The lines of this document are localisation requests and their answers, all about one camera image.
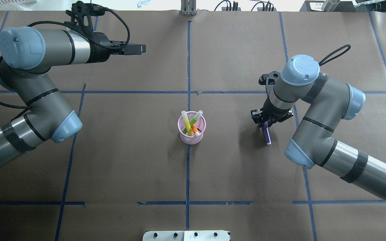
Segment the gray robot arm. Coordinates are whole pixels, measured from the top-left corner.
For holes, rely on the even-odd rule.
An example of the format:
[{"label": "gray robot arm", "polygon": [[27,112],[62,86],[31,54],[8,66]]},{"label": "gray robot arm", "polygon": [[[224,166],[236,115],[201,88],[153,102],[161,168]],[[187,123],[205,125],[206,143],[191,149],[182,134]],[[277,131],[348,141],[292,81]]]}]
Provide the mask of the gray robot arm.
[{"label": "gray robot arm", "polygon": [[329,78],[307,55],[294,56],[281,73],[263,75],[259,82],[266,85],[268,97],[260,111],[251,111],[258,124],[285,118],[299,99],[311,104],[286,157],[308,169],[317,164],[386,201],[386,163],[331,137],[341,119],[352,119],[361,110],[363,92]]},{"label": "gray robot arm", "polygon": [[[17,92],[29,112],[0,128],[0,167],[48,139],[59,143],[82,128],[75,111],[47,75],[52,66],[104,62],[110,55],[145,52],[145,45],[130,44],[129,38],[110,41],[105,34],[93,32],[90,16],[103,15],[103,9],[78,1],[72,11],[67,10],[71,29],[87,38],[74,31],[29,26],[1,32],[0,84]],[[88,19],[87,26],[83,18]]]}]

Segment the blue object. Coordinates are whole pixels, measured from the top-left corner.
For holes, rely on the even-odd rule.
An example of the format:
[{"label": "blue object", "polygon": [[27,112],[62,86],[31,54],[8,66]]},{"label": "blue object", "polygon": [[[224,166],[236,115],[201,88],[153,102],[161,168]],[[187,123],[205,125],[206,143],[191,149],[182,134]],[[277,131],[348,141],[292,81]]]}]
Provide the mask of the blue object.
[{"label": "blue object", "polygon": [[303,150],[297,145],[296,142],[294,142],[293,139],[291,139],[288,143],[284,154],[288,159],[306,169],[311,169],[315,165],[315,163],[308,157],[305,152],[303,152]]},{"label": "blue object", "polygon": [[71,111],[56,129],[55,133],[53,133],[52,141],[55,143],[63,142],[65,139],[81,130],[82,127],[83,123],[81,123],[80,119],[75,114],[75,111]]},{"label": "blue object", "polygon": [[319,74],[320,65],[309,55],[294,56],[281,70],[282,80],[294,86],[311,84]]},{"label": "blue object", "polygon": [[29,70],[43,61],[46,43],[37,29],[9,27],[1,32],[0,39],[1,54],[12,68]]},{"label": "blue object", "polygon": [[349,85],[349,104],[348,110],[346,111],[345,116],[342,119],[353,119],[360,110],[363,108],[364,103],[366,102],[366,95],[356,88]]},{"label": "blue object", "polygon": [[2,85],[2,87],[8,89],[9,91],[14,91],[16,92],[16,90],[10,88],[8,85],[5,84],[5,82],[3,81],[3,79],[1,78],[1,75],[0,75],[0,85]]}]

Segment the black band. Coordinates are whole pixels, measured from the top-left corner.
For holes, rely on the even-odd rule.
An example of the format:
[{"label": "black band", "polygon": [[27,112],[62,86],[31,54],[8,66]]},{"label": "black band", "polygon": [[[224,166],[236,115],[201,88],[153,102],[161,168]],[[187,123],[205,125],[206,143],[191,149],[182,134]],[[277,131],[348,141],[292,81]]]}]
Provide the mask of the black band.
[{"label": "black band", "polygon": [[34,147],[29,146],[23,139],[21,139],[15,132],[11,122],[3,125],[1,127],[5,138],[10,142],[10,144],[20,153],[26,154],[33,149]]},{"label": "black band", "polygon": [[38,96],[32,98],[30,101],[28,101],[28,102],[26,103],[26,105],[29,106],[29,105],[31,105],[32,103],[34,103],[35,101],[37,101],[37,100],[39,100],[39,99],[41,99],[41,98],[43,98],[43,97],[45,97],[45,96],[47,96],[47,95],[49,95],[49,94],[51,94],[51,93],[57,92],[57,91],[59,91],[57,88],[56,88],[56,89],[52,89],[52,90],[48,90],[48,91],[46,91],[46,92],[44,92],[44,93],[42,93],[42,94],[40,94],[40,95],[38,95]]},{"label": "black band", "polygon": [[318,75],[318,78],[314,82],[314,85],[312,85],[312,88],[309,90],[309,92],[302,100],[309,104],[314,102],[315,98],[320,94],[327,80],[328,80],[328,75],[320,72],[320,74]]},{"label": "black band", "polygon": [[75,46],[74,46],[74,40],[72,40],[71,35],[70,35],[67,31],[63,30],[63,32],[66,33],[66,35],[67,35],[68,38],[69,38],[69,41],[71,42],[72,55],[71,55],[71,60],[69,61],[68,64],[72,64],[73,61],[74,61],[74,58],[75,58]]},{"label": "black band", "polygon": [[294,103],[294,102],[297,101],[297,100],[295,100],[295,101],[286,101],[286,100],[281,99],[281,98],[275,93],[275,88],[274,88],[274,95],[278,98],[278,100],[280,100],[280,101],[282,101],[282,102],[285,102],[285,103]]},{"label": "black band", "polygon": [[38,138],[40,138],[43,142],[47,141],[47,139],[44,138],[42,135],[40,135],[40,134],[38,133],[38,131],[35,129],[35,127],[32,125],[31,121],[30,121],[29,118],[28,118],[28,115],[26,114],[26,115],[24,115],[23,117],[25,118],[25,122],[26,122],[26,124],[28,124],[29,128],[31,128],[32,132],[34,132],[34,134],[35,134],[36,136],[38,136]]},{"label": "black band", "polygon": [[332,129],[332,128],[326,126],[326,125],[324,125],[323,123],[317,122],[317,121],[314,120],[314,119],[307,118],[306,116],[303,117],[303,119],[304,119],[305,121],[307,121],[307,122],[311,122],[311,123],[313,123],[313,124],[315,124],[315,125],[317,125],[317,126],[319,126],[319,127],[321,127],[321,128],[324,128],[324,129],[330,131],[331,133],[334,132],[334,129]]},{"label": "black band", "polygon": [[348,183],[353,183],[363,173],[364,168],[366,168],[368,159],[369,155],[359,150],[354,166],[344,177],[341,177],[341,179]]},{"label": "black band", "polygon": [[332,145],[330,151],[328,152],[326,158],[324,159],[324,161],[319,165],[320,167],[323,167],[323,166],[327,163],[328,159],[330,159],[331,155],[332,155],[333,152],[334,152],[334,149],[336,148],[336,145],[337,145],[337,140],[334,139],[334,143],[333,143],[333,145]]}]

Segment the pink mesh basket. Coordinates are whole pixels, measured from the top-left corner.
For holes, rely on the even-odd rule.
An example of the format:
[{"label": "pink mesh basket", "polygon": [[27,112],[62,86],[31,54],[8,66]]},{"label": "pink mesh basket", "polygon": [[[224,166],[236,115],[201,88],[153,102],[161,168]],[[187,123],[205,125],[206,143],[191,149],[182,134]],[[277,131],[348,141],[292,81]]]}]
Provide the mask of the pink mesh basket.
[{"label": "pink mesh basket", "polygon": [[[188,116],[189,120],[193,119],[193,116],[195,116],[196,114],[197,114],[196,111],[188,111],[187,112],[187,116]],[[199,136],[186,135],[182,132],[184,130],[184,128],[186,127],[184,125],[184,122],[183,122],[183,117],[180,116],[178,118],[178,131],[180,132],[181,140],[184,141],[184,143],[187,143],[189,145],[194,145],[194,144],[197,144],[200,140],[202,140],[203,133],[205,132],[205,128],[206,128],[206,121],[205,121],[205,118],[203,115],[197,120],[197,122],[195,123],[195,126],[199,130],[202,130],[200,132]]]}]

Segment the yellow marker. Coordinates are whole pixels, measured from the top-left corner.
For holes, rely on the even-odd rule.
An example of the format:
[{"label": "yellow marker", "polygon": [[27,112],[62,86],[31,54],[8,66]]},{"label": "yellow marker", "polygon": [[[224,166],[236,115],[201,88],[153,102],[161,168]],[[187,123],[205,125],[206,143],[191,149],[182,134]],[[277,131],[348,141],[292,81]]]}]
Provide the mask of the yellow marker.
[{"label": "yellow marker", "polygon": [[192,130],[193,130],[193,133],[195,134],[195,136],[199,136],[200,135],[199,130],[196,128],[195,125],[192,125]]},{"label": "yellow marker", "polygon": [[187,117],[186,111],[181,111],[181,116],[183,117],[184,124],[186,125],[187,133],[189,136],[193,136],[192,128],[190,126],[189,118]]}]

